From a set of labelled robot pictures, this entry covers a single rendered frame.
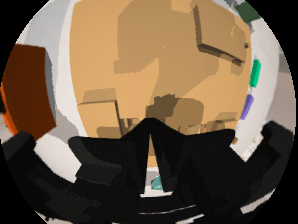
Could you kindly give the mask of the purple flat block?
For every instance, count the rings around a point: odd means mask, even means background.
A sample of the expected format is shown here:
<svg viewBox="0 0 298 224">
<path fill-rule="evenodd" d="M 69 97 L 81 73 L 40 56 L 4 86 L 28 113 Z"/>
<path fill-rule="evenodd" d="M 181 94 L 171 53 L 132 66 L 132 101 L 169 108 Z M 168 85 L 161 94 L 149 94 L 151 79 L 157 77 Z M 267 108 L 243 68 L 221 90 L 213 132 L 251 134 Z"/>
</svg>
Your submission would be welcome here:
<svg viewBox="0 0 298 224">
<path fill-rule="evenodd" d="M 243 121 L 245 121 L 245 117 L 247 115 L 247 111 L 249 111 L 250 109 L 250 105 L 253 105 L 251 103 L 254 103 L 254 100 L 253 100 L 253 95 L 250 95 L 250 93 L 247 93 L 246 95 L 246 101 L 245 101 L 245 107 L 243 107 L 242 109 L 242 115 L 241 115 L 241 119 Z"/>
</svg>

